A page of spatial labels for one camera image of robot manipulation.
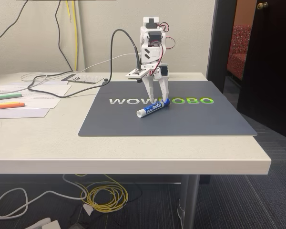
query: wowrobo logo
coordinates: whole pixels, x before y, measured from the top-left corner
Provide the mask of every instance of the wowrobo logo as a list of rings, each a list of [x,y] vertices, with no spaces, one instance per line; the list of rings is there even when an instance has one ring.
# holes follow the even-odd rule
[[[157,102],[157,100],[161,101],[162,98],[159,99],[154,99],[153,104],[155,104]],[[170,99],[172,103],[174,104],[199,104],[199,103],[203,103],[203,104],[213,104],[214,100],[211,98],[201,98],[201,99],[196,99],[196,98],[172,98]],[[151,100],[150,99],[109,99],[110,104],[123,104],[126,101],[126,103],[128,104],[138,104],[139,102],[142,102],[143,104],[148,104]]]

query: paper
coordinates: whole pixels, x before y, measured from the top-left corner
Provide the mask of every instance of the paper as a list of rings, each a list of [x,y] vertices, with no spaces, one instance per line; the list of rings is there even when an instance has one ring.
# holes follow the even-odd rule
[[[34,87],[35,90],[47,91],[59,96],[63,96],[70,89],[71,85],[39,85]],[[0,93],[15,91],[22,89],[23,85],[3,85],[0,86]],[[55,108],[58,102],[61,100],[50,94],[30,92],[29,90],[23,90],[20,92],[22,97],[13,99],[2,99],[0,103],[8,102],[22,102],[25,103],[25,107],[8,108],[11,109],[44,109]]]
[[[83,208],[86,210],[87,214],[90,216],[91,213],[93,212],[93,207],[88,205],[88,204],[83,204]]]
[[[0,118],[38,118],[45,117],[50,109],[0,109]]]

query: door frame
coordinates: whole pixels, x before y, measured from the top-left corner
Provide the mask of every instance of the door frame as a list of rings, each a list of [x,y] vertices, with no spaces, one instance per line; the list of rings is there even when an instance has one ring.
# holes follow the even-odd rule
[[[206,78],[224,92],[237,0],[216,0]]]

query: metal table leg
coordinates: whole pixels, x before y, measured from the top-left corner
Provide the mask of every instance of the metal table leg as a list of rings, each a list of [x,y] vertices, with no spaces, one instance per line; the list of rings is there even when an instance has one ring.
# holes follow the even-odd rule
[[[183,229],[193,229],[200,175],[184,175],[181,183],[178,215]]]
[[[185,216],[186,193],[187,193],[188,181],[189,181],[189,175],[183,175],[182,181],[181,181],[181,191],[180,191],[180,198],[179,198],[179,205],[178,205],[178,216],[181,220],[181,225],[183,225],[184,216]]]

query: white wall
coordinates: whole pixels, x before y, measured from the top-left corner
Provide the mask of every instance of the white wall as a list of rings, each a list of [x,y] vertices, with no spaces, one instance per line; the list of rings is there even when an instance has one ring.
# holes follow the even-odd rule
[[[19,0],[0,0],[0,35],[16,20],[23,4],[24,1]],[[0,73],[69,70],[58,49],[57,6],[58,1],[29,1],[26,4],[16,24],[0,38]],[[65,1],[61,1],[57,18],[61,28],[61,49],[74,68],[74,24],[69,22]],[[83,60],[79,60],[79,67],[83,67]]]
[[[177,45],[163,58],[171,72],[202,72],[206,75],[215,0],[117,0],[79,1],[86,66],[109,58],[112,32],[125,29],[139,48],[144,16],[159,16],[170,25],[168,36]],[[115,35],[113,55],[134,52],[125,34]],[[114,60],[114,72],[135,68],[133,56]],[[109,64],[91,71],[109,71]]]
[[[176,47],[168,50],[163,58],[170,71],[206,74],[215,0],[76,2],[80,6],[86,66],[109,58],[111,35],[117,28],[125,29],[139,48],[143,17],[159,16],[161,21],[169,23],[167,34],[177,41]],[[17,18],[23,3],[0,0],[0,34]],[[0,73],[62,72],[69,69],[57,47],[58,30],[54,17],[57,5],[58,1],[27,3],[18,22],[0,38]],[[73,67],[74,25],[69,23],[64,1],[61,1],[58,20],[61,48]],[[134,52],[130,41],[121,32],[117,33],[113,55],[129,52]],[[135,66],[135,58],[126,56],[114,60],[113,71],[129,72]],[[80,53],[78,69],[83,67],[83,53]],[[91,71],[108,72],[109,63],[96,66]]]

